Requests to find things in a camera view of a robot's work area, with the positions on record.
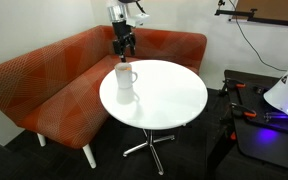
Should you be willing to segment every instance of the patterned upholstery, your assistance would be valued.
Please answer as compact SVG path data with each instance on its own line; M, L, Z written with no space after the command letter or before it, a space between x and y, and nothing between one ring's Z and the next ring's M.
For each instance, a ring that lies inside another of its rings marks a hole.
M135 29L138 59L164 59L198 73L201 34ZM99 86L118 63L111 26L97 26L0 64L0 110L17 126L72 148L88 144L108 117Z

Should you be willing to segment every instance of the white wall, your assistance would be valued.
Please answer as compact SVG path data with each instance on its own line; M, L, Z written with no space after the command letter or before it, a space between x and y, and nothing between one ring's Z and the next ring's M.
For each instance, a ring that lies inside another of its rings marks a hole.
M0 63L95 26L90 0L0 0ZM0 112L0 144L18 135Z
M103 0L91 0L95 22L110 25ZM242 37L238 26L228 22L229 16L214 16L217 0L141 0L140 4L150 20L143 28L203 33L208 44L200 76L209 88L220 89L224 70L238 70L279 77L276 71L260 63L257 55ZM132 15L139 13L135 3L129 4ZM222 9L232 9L229 1ZM287 27L241 23L244 34L262 59L281 69L288 68Z

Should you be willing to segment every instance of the mug handle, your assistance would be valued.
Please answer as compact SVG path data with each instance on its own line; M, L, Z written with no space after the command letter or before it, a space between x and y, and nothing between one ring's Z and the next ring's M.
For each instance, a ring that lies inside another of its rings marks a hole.
M132 72L132 74L135 75L135 79L132 81L132 83L134 83L137 80L137 73L136 72Z

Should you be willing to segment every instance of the dark carpet floor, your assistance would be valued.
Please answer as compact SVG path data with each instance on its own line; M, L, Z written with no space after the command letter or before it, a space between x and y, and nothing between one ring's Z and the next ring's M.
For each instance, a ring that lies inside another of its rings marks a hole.
M40 147L36 134L24 131L5 147L0 146L0 179L94 180L199 180L205 179L207 154L220 128L219 118L228 99L209 89L204 112L183 127L156 131L157 137L174 134L175 140L155 144L164 168L158 174L148 147L128 157L123 152L145 141L141 129L109 118L90 143L97 167L91 169L83 150L48 141ZM218 180L288 180L288 169L241 155L235 146L215 172Z

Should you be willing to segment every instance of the sofa leg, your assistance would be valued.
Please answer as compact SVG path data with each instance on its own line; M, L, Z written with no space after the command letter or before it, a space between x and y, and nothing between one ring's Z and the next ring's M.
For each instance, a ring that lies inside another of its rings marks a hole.
M88 162L90 163L91 167L94 169L96 167L96 162L95 162L90 145L87 144L86 146L84 146L83 150L87 157Z
M37 133L38 140L40 141L40 145L43 147L46 145L45 136Z

